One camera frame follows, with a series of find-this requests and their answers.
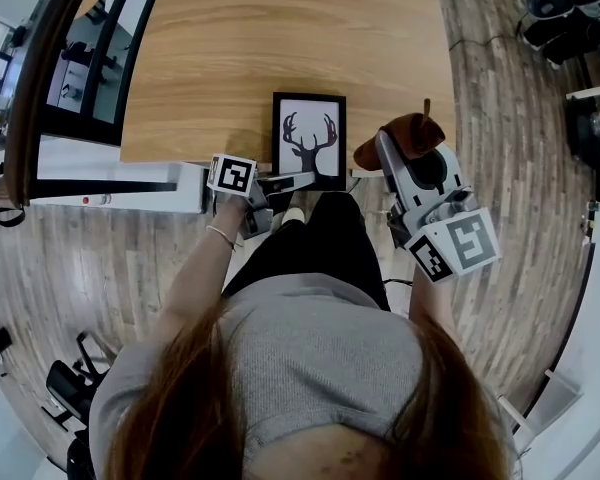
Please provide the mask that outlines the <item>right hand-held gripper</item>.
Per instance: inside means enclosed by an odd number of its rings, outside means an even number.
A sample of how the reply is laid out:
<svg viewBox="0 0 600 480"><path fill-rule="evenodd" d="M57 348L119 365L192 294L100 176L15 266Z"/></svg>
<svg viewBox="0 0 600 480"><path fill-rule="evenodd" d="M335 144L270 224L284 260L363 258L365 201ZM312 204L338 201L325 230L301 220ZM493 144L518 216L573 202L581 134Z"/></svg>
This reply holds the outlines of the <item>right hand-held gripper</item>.
<svg viewBox="0 0 600 480"><path fill-rule="evenodd" d="M436 147L444 164L442 187L455 189L421 205L415 183L398 146L384 130L375 147L389 190L400 203L388 214L394 246L415 259L432 283L458 278L501 258L490 211L480 206L464 180L455 152L445 143Z"/></svg>

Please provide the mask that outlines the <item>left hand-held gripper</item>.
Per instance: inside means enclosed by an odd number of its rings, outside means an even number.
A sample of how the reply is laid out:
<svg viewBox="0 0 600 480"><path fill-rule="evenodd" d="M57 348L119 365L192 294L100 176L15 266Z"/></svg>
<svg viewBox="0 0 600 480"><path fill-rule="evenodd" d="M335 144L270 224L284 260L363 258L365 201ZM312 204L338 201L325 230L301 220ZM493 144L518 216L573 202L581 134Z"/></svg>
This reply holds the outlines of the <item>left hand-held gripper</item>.
<svg viewBox="0 0 600 480"><path fill-rule="evenodd" d="M239 233L248 240L272 231L274 212L269 203L271 194L294 192L315 181L314 172L259 178L255 161L216 154L210 164L207 186L215 192L237 196L246 202Z"/></svg>

